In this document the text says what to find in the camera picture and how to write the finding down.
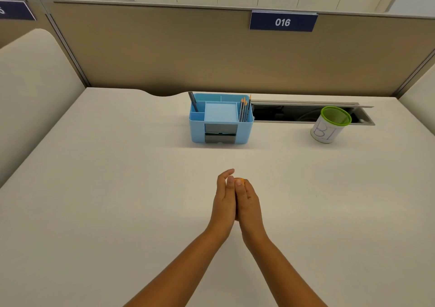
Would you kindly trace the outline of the beige neighbouring partition panel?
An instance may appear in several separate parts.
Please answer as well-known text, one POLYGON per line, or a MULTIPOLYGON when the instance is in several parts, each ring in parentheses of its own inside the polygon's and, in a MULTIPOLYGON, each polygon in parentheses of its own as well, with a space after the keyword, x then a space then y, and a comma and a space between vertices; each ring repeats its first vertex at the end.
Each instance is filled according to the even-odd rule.
POLYGON ((56 23, 48 0, 24 0, 29 4, 37 21, 0 19, 0 49, 9 44, 20 44, 19 53, 29 55, 36 49, 42 51, 39 61, 57 65, 65 72, 71 67, 85 87, 89 79, 68 45, 66 37, 56 23))

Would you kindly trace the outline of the cream rounded side divider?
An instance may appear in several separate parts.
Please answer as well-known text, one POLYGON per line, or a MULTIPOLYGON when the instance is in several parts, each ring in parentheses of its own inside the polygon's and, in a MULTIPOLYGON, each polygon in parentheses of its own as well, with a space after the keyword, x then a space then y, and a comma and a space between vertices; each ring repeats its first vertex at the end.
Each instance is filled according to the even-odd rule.
POLYGON ((0 188, 85 90, 71 67, 45 65, 41 50, 19 46, 0 49, 0 188))

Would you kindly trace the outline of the person's right hand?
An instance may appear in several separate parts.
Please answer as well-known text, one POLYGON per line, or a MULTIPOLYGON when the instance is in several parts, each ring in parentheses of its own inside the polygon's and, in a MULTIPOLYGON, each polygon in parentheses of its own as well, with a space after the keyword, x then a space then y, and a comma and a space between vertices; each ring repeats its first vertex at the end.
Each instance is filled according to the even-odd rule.
POLYGON ((243 241, 249 250, 268 239, 262 219, 259 197, 256 192, 254 202, 247 200, 237 202, 237 220, 240 224, 243 241))

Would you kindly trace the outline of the person's right forearm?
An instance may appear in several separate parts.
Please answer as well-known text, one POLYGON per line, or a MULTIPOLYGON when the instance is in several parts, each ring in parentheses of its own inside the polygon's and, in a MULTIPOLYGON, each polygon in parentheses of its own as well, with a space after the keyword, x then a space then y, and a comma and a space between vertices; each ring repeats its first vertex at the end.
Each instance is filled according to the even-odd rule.
POLYGON ((328 307, 267 235, 243 240, 278 307, 328 307))

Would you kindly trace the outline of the dark blue number sign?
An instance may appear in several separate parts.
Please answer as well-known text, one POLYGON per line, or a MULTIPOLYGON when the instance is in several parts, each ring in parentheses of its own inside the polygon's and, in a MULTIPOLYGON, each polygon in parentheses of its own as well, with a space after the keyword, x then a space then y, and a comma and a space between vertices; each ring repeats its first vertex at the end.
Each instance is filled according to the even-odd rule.
POLYGON ((0 0, 0 19, 37 21, 29 4, 24 0, 0 0))
POLYGON ((249 30, 312 32, 318 13, 253 10, 249 30))

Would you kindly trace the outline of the person's left forearm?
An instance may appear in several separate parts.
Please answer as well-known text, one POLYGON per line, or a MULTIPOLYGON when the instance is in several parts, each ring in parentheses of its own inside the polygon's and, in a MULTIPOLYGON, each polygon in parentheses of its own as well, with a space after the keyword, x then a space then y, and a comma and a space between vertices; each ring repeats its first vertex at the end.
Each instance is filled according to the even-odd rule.
POLYGON ((229 233, 207 227, 123 307, 186 307, 229 233))

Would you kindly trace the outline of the grey organizer drawer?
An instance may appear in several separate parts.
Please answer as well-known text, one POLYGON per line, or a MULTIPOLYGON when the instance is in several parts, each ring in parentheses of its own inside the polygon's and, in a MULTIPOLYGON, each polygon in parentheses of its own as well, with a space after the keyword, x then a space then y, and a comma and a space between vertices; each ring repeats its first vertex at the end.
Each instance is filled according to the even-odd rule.
POLYGON ((204 140, 209 144, 235 144, 237 124, 205 124, 204 140))

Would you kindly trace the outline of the light blue desk organizer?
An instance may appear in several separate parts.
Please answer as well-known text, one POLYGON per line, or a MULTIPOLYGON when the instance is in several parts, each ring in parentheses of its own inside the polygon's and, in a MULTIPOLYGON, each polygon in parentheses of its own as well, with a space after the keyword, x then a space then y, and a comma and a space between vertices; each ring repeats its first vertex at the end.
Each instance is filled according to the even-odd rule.
POLYGON ((195 143, 205 143, 205 124, 237 124, 235 144, 246 144, 254 122, 252 107, 248 122, 239 122, 241 98, 249 95, 222 93, 194 93, 199 112, 192 104, 189 113, 191 139, 195 143))

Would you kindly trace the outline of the white cup with green rim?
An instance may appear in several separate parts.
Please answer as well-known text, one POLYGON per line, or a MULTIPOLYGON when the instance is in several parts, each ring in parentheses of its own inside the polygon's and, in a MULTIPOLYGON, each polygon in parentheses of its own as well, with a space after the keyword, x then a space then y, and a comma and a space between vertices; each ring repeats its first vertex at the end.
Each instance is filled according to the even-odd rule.
POLYGON ((321 109, 310 135, 320 143, 330 144, 350 124, 351 115, 348 112, 339 107, 326 106, 321 109))

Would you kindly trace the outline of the person's left hand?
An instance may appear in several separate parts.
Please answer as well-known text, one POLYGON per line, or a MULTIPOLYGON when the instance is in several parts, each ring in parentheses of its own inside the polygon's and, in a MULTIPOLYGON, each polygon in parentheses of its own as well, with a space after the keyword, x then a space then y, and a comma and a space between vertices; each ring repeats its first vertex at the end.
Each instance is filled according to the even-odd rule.
POLYGON ((236 218, 236 197, 234 177, 226 180, 226 194, 224 198, 217 198, 215 193, 211 218, 208 229, 220 237, 227 238, 236 218))

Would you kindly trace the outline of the beige desk partition panel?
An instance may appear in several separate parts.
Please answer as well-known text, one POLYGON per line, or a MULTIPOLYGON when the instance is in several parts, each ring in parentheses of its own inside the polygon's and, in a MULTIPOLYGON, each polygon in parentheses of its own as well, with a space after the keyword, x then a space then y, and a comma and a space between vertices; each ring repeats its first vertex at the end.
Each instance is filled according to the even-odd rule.
POLYGON ((44 4, 95 88, 392 96, 435 61, 435 17, 319 13, 312 31, 273 31, 243 9, 44 4))

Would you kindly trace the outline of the bunch of grey pencils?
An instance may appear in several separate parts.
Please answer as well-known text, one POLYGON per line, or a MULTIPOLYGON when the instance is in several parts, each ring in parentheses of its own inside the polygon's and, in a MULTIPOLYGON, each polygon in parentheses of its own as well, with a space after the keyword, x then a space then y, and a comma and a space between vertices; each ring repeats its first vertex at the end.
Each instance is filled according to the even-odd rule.
POLYGON ((239 110, 239 122, 248 122, 249 113, 251 110, 251 95, 248 98, 241 98, 239 110))

